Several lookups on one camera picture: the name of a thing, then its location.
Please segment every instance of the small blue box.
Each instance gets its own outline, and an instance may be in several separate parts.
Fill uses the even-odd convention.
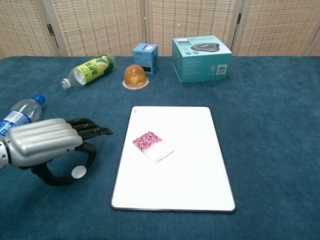
[[[139,43],[133,49],[133,62],[140,65],[146,74],[153,75],[158,68],[158,45]]]
[[[172,39],[172,64],[181,83],[225,79],[231,56],[213,35]]]

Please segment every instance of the blue bottle label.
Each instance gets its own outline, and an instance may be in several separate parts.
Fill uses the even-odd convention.
[[[31,119],[22,112],[12,111],[0,122],[0,136],[7,135],[13,126],[20,126],[31,123]]]

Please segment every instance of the whiteboard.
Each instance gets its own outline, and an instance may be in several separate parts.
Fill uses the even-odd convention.
[[[158,163],[133,143],[149,131],[173,150]],[[111,206],[123,210],[234,212],[236,203],[210,109],[134,106]]]

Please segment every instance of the blue table surface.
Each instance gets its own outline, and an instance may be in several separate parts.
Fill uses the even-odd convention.
[[[319,239],[320,57],[232,57],[227,79],[180,83],[171,57],[140,90],[122,86],[131,56],[83,87],[63,89],[69,71],[92,57],[0,60],[0,116],[43,94],[41,120],[89,118],[114,131],[85,177],[49,186],[7,166],[0,171],[0,239]],[[234,213],[115,210],[110,205],[133,106],[208,106],[237,209]],[[196,131],[190,126],[186,131]],[[58,176],[84,164],[74,152],[51,161]]]

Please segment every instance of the barcode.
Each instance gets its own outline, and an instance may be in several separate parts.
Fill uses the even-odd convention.
[[[216,74],[226,74],[227,71],[227,65],[218,65]]]
[[[12,111],[8,116],[5,117],[4,120],[15,123],[19,118],[21,118],[23,114],[18,111]]]

